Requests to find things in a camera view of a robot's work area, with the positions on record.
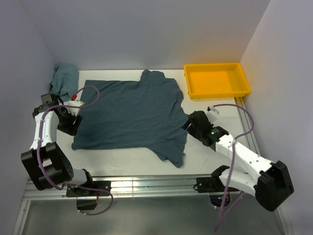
wall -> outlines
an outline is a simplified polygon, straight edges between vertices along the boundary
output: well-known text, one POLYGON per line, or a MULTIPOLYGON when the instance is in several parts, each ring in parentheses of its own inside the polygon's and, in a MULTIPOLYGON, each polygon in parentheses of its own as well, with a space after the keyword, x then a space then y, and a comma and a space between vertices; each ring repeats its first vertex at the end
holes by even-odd
POLYGON ((313 227, 312 9, 311 0, 271 0, 241 60, 261 152, 289 168, 295 193, 286 206, 300 235, 313 227))
POLYGON ((182 69, 241 59, 269 0, 20 0, 57 62, 182 69))
POLYGON ((48 91, 54 61, 17 0, 0 1, 0 22, 0 230, 8 235, 27 180, 21 153, 32 142, 32 112, 48 91))

gray floor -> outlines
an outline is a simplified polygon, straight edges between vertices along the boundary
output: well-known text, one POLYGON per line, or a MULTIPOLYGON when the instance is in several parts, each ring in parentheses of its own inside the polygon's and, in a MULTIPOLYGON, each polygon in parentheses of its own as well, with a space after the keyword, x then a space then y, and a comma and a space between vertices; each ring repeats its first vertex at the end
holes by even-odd
MULTIPOLYGON (((102 200, 103 209, 107 200, 102 200)), ((24 235, 210 235, 217 210, 208 195, 162 198, 118 198, 98 216, 77 214, 75 201, 31 203, 24 235)), ((245 195, 217 232, 219 235, 281 235, 276 213, 263 209, 245 195)))

blue cloth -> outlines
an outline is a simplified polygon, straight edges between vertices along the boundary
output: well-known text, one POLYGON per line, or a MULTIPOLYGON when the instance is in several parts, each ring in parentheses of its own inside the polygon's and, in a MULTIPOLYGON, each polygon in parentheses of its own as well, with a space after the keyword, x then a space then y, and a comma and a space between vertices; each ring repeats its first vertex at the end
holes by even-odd
POLYGON ((78 69, 68 64, 54 67, 54 77, 50 83, 50 93, 61 97, 63 101, 71 100, 78 90, 78 69))
MULTIPOLYGON (((80 111, 73 150, 146 147, 162 161, 183 165, 187 131, 182 126, 188 115, 180 106, 183 94, 176 80, 145 70, 139 82, 87 80, 85 86, 90 85, 99 89, 100 98, 80 111)), ((93 89, 83 90, 81 101, 95 99, 93 89)))

folded cloth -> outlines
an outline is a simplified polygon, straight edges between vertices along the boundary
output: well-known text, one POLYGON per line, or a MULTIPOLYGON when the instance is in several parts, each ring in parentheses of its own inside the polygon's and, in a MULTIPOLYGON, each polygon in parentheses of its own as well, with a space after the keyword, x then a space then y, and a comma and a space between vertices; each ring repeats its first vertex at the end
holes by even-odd
POLYGON ((54 67, 54 77, 50 83, 50 93, 61 97, 63 101, 71 100, 78 89, 78 69, 68 64, 54 67))
MULTIPOLYGON (((187 131, 182 126, 188 115, 176 80, 145 70, 139 82, 87 80, 85 86, 97 87, 100 99, 80 111, 83 120, 72 149, 146 147, 162 161, 183 165, 187 131)), ((95 99, 93 89, 83 90, 81 101, 95 99)))

yellow plastic bin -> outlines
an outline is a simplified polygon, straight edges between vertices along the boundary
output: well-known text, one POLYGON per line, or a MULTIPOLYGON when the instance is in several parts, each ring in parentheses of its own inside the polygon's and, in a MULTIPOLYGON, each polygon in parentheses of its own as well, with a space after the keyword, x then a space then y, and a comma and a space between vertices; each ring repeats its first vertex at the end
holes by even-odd
POLYGON ((243 97, 251 92, 239 63, 185 65, 191 99, 243 97))

